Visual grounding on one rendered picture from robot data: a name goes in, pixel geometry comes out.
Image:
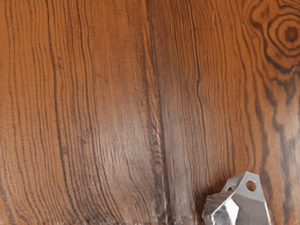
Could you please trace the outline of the silver faceted mug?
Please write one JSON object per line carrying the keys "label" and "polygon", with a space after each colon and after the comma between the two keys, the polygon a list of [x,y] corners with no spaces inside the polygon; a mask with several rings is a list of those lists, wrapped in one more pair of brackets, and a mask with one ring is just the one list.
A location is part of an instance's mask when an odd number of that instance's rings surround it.
{"label": "silver faceted mug", "polygon": [[259,175],[229,178],[221,192],[207,196],[202,217],[206,225],[271,225]]}

